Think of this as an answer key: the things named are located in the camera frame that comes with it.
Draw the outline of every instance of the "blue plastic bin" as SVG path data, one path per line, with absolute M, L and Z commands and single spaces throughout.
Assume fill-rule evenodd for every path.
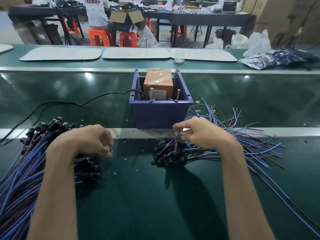
M 143 91 L 145 76 L 139 76 L 138 70 L 134 72 L 132 89 Z M 188 113 L 189 106 L 193 100 L 187 89 L 179 70 L 173 76 L 173 98 L 177 97 L 177 90 L 180 89 L 178 103 L 170 100 L 165 101 L 144 101 L 140 100 L 140 93 L 132 91 L 130 105 L 132 107 L 133 119 L 137 129 L 168 129 L 175 123 L 183 121 Z

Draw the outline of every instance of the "wire bundle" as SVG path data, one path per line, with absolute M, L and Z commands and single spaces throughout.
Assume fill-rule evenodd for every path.
M 61 122 L 58 117 L 49 125 L 40 123 L 20 140 L 24 144 L 22 150 L 0 180 L 0 240 L 25 236 L 45 171 L 46 149 L 61 133 L 74 127 Z M 79 157 L 74 161 L 75 184 L 96 182 L 100 177 L 98 166 L 90 157 Z
M 202 99 L 203 104 L 193 105 L 190 112 L 194 113 L 194 116 L 186 118 L 186 120 L 192 117 L 205 117 L 213 124 L 220 126 L 232 134 L 243 147 L 243 152 L 251 172 L 256 174 L 270 187 L 270 189 L 281 199 L 281 201 L 292 211 L 311 231 L 320 237 L 320 226 L 315 223 L 306 213 L 304 213 L 285 193 L 284 191 L 262 170 L 261 166 L 266 169 L 270 169 L 270 165 L 276 165 L 282 169 L 285 169 L 282 165 L 272 160 L 270 157 L 282 158 L 282 154 L 274 151 L 278 147 L 285 147 L 279 144 L 272 143 L 271 140 L 274 137 L 268 136 L 262 133 L 262 130 L 249 128 L 249 126 L 256 124 L 250 124 L 244 127 L 238 127 L 237 122 L 241 117 L 240 112 L 237 114 L 237 109 L 233 109 L 233 117 L 231 119 L 220 121 L 217 117 L 217 113 L 214 106 L 206 104 Z M 208 111 L 208 114 L 202 115 L 201 110 L 195 110 L 195 106 L 204 106 Z M 263 137 L 267 137 L 266 141 L 259 138 L 255 138 L 247 134 L 247 132 L 254 132 L 260 134 Z M 179 137 L 173 139 L 161 140 L 160 143 L 154 148 L 155 154 L 151 162 L 152 165 L 170 166 L 170 165 L 186 165 L 187 163 L 197 160 L 221 160 L 220 155 L 216 151 L 200 148 L 192 143 L 182 141 Z

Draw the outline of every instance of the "green table surface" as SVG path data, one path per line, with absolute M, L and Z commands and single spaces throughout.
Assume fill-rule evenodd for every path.
M 209 70 L 252 70 L 253 68 L 246 66 L 240 62 L 211 62 L 211 61 L 191 61 L 185 60 L 183 64 L 174 63 L 173 59 L 144 59 L 144 60 L 112 60 L 103 59 L 102 55 L 97 60 L 90 61 L 20 61 L 19 58 L 26 55 L 29 51 L 43 47 L 44 45 L 33 44 L 13 44 L 14 49 L 0 54 L 1 67 L 48 67 L 48 68 L 170 68 L 170 69 L 209 69 Z M 107 47 L 99 47 L 102 53 L 107 50 Z M 227 49 L 235 58 L 242 59 L 245 49 Z M 282 67 L 274 67 L 271 70 L 287 70 Z
M 287 170 L 272 165 L 266 172 L 320 224 L 320 138 L 275 138 L 274 142 L 286 145 L 277 149 L 283 158 L 275 160 Z M 221 163 L 200 160 L 185 167 L 157 168 L 150 165 L 156 143 L 140 139 L 124 144 L 123 139 L 115 139 L 113 158 L 100 161 L 99 184 L 93 190 L 77 191 L 80 240 L 228 238 Z M 0 176 L 21 147 L 18 141 L 0 147 Z M 261 179 L 251 176 L 277 240 L 318 239 Z
M 131 73 L 2 72 L 0 128 L 12 128 L 39 104 L 51 101 L 84 103 L 102 93 L 131 89 Z M 203 98 L 229 119 L 232 107 L 241 109 L 238 125 L 254 127 L 318 127 L 320 75 L 184 74 L 193 101 Z M 207 114 L 204 106 L 197 109 Z M 218 118 L 224 118 L 217 111 Z M 106 128 L 134 128 L 129 94 L 110 94 L 85 107 L 47 105 L 21 125 L 49 122 L 62 116 L 76 125 L 101 124 Z

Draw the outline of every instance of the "small plastic cup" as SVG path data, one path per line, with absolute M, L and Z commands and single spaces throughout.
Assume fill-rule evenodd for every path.
M 186 52 L 183 49 L 176 49 L 174 52 L 174 62 L 177 64 L 183 64 Z

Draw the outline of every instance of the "white t-shirt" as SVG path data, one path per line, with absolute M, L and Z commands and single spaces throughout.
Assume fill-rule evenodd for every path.
M 84 0 L 90 26 L 103 27 L 109 24 L 104 6 L 110 8 L 109 0 Z

